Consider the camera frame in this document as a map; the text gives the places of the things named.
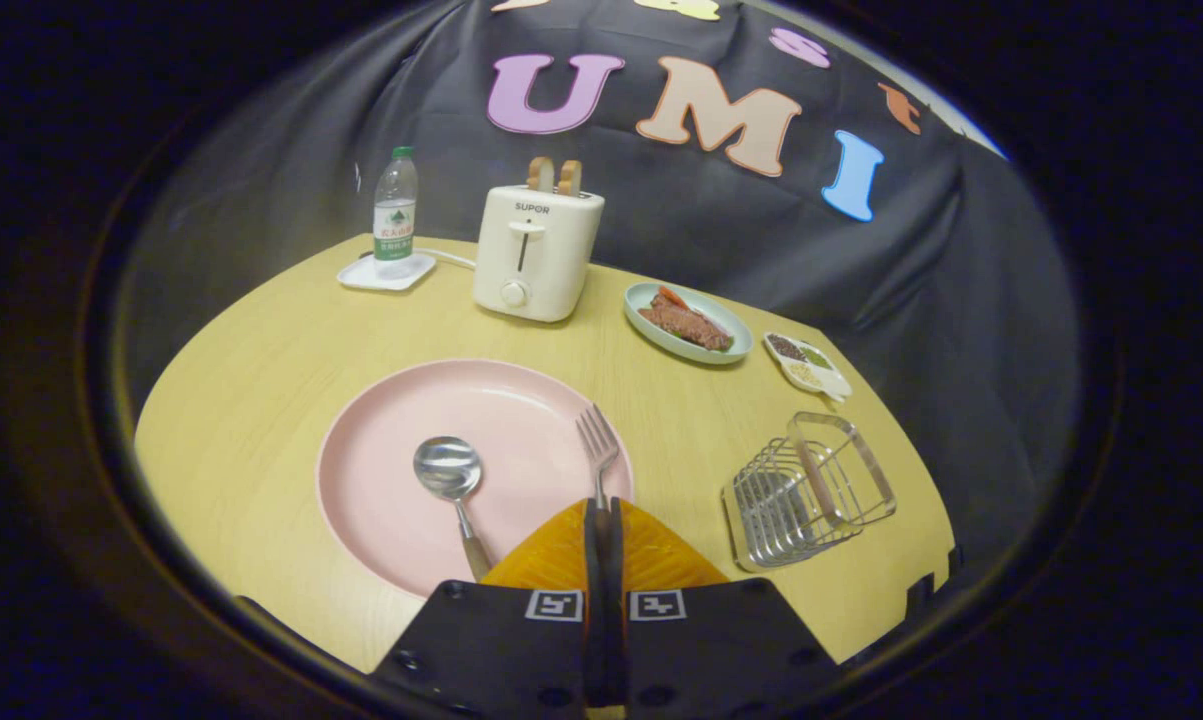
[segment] toaster knob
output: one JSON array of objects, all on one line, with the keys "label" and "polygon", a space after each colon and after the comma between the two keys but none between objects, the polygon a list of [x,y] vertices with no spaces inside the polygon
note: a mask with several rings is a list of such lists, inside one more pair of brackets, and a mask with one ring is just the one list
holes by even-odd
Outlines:
[{"label": "toaster knob", "polygon": [[525,304],[525,286],[522,282],[508,281],[499,290],[499,296],[509,307],[522,307]]}]

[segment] wire basket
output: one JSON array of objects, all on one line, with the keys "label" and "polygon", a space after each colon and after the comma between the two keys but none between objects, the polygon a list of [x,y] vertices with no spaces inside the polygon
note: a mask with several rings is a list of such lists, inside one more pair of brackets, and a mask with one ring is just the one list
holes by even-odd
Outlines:
[{"label": "wire basket", "polygon": [[796,413],[721,492],[734,560],[760,573],[799,563],[894,514],[876,456],[848,419]]}]

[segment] letter i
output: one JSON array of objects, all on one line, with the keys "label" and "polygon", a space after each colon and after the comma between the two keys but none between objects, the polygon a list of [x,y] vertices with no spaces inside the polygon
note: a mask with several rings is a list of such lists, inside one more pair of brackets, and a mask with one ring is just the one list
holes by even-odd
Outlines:
[{"label": "letter i", "polygon": [[867,195],[872,191],[872,174],[877,165],[885,161],[885,155],[870,142],[840,129],[834,137],[842,143],[842,161],[837,168],[837,179],[824,188],[824,200],[842,213],[871,222],[872,210],[867,206]]}]

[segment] bottle label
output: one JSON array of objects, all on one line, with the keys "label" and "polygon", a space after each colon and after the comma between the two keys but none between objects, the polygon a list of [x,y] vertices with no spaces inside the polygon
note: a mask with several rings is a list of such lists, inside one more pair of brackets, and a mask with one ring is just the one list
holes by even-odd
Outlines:
[{"label": "bottle label", "polygon": [[374,258],[409,258],[414,250],[414,202],[374,208]]}]

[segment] peach letter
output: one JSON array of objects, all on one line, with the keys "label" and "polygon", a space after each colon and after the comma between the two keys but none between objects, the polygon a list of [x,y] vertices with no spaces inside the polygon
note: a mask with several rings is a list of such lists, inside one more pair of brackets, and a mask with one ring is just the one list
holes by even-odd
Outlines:
[{"label": "peach letter", "polygon": [[876,87],[885,91],[885,107],[894,115],[894,119],[899,120],[901,126],[907,127],[912,135],[921,135],[921,126],[912,121],[912,115],[920,118],[921,111],[913,108],[912,103],[908,102],[908,96],[885,85],[885,83],[876,83]]},{"label": "peach letter", "polygon": [[496,126],[506,131],[551,135],[582,126],[592,117],[602,88],[611,70],[623,67],[623,59],[614,55],[575,55],[570,64],[579,70],[570,87],[570,96],[556,111],[534,111],[529,106],[529,88],[534,85],[538,70],[549,67],[547,55],[512,55],[494,64],[499,77],[490,88],[486,115]]},{"label": "peach letter", "polygon": [[689,141],[685,113],[694,118],[698,143],[706,151],[716,150],[734,131],[742,129],[739,141],[725,148],[725,157],[761,175],[780,177],[780,150],[788,123],[801,114],[801,105],[787,95],[757,88],[737,102],[730,102],[716,70],[683,58],[664,56],[659,65],[668,70],[668,83],[654,115],[638,123],[638,132],[651,139],[682,145]]}]

